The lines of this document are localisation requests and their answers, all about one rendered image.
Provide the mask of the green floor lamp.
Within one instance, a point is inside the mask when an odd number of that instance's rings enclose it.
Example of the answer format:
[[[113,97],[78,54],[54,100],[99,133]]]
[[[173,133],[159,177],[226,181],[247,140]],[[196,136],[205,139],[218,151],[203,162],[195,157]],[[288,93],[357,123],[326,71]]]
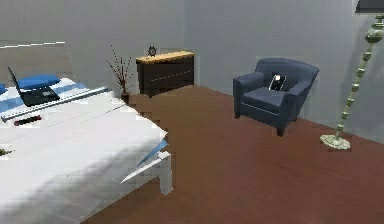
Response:
[[[341,136],[344,131],[345,121],[349,118],[349,110],[355,102],[355,95],[360,89],[360,83],[365,75],[367,65],[372,57],[374,46],[384,38],[384,0],[357,0],[355,15],[374,15],[375,22],[371,25],[365,34],[367,48],[361,56],[361,61],[358,69],[355,72],[355,78],[351,84],[351,90],[348,98],[345,101],[345,107],[341,112],[340,120],[336,126],[336,131],[333,135],[324,134],[320,136],[320,142],[331,150],[347,151],[351,149],[351,144],[348,140]]]

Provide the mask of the black remote control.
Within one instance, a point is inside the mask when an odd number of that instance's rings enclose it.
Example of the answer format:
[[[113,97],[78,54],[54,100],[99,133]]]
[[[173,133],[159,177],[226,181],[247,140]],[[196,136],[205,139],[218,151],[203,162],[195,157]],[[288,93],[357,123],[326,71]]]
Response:
[[[39,120],[42,120],[42,117],[40,115],[37,115],[37,116],[29,117],[29,118],[16,120],[16,121],[14,121],[14,125],[15,126],[21,126],[21,125],[29,124],[29,123],[39,121]]]

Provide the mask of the dark chest of drawers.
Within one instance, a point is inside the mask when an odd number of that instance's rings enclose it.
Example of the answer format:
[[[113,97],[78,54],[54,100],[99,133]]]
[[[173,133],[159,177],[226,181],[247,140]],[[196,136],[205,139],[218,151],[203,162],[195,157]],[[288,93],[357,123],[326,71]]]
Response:
[[[136,59],[141,94],[152,97],[194,84],[193,52],[178,51]]]

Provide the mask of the red twig house plant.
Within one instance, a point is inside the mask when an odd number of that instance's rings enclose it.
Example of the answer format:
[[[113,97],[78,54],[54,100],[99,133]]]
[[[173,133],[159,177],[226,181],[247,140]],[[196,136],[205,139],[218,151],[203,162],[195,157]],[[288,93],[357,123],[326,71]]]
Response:
[[[131,96],[128,90],[128,88],[131,87],[129,80],[133,77],[132,74],[129,74],[132,58],[129,57],[127,60],[125,60],[122,56],[117,55],[115,49],[112,49],[112,53],[114,57],[114,64],[111,64],[111,62],[108,61],[108,65],[115,75],[119,88],[121,89],[120,97],[122,101],[128,104]]]

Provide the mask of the grey baseball bat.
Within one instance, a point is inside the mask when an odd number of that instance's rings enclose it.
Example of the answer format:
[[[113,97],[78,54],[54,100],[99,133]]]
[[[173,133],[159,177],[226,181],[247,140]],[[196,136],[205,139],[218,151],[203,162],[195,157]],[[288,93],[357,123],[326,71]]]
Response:
[[[51,102],[48,102],[48,103],[32,106],[29,109],[25,109],[23,111],[15,112],[13,114],[1,115],[0,119],[4,123],[6,123],[8,120],[11,120],[11,119],[14,119],[16,117],[20,117],[20,116],[23,116],[23,115],[26,115],[26,114],[29,114],[29,113],[32,113],[32,112],[36,112],[36,111],[39,111],[39,110],[42,110],[42,109],[46,109],[46,108],[49,108],[49,107],[53,107],[53,106],[56,106],[56,105],[60,105],[60,104],[64,104],[64,103],[68,103],[68,102],[72,102],[72,101],[88,98],[90,96],[98,95],[98,94],[101,94],[101,93],[104,93],[104,92],[109,92],[109,91],[110,90],[109,90],[108,87],[99,87],[99,88],[96,88],[96,89],[87,90],[85,92],[78,93],[78,94],[75,94],[73,96],[69,96],[69,97],[66,97],[66,98],[62,98],[62,99],[57,100],[57,101],[51,101]]]

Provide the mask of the white bed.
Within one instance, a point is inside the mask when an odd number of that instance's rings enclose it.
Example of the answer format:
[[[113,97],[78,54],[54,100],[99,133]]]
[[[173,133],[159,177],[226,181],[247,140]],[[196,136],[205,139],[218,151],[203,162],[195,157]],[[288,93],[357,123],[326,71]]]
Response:
[[[0,116],[29,109],[17,81],[53,74],[60,99],[91,90],[77,82],[62,42],[1,41]],[[40,115],[42,120],[15,126]],[[110,90],[0,119],[0,224],[81,224],[154,178],[162,194],[172,190],[167,133]]]

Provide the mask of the black laptop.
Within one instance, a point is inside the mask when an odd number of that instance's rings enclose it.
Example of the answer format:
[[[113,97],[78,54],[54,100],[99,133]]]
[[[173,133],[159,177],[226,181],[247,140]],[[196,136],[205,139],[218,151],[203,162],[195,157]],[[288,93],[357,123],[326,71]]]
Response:
[[[60,99],[60,97],[50,87],[39,87],[37,89],[22,92],[11,69],[9,69],[9,73],[11,74],[16,90],[27,107],[57,101]]]

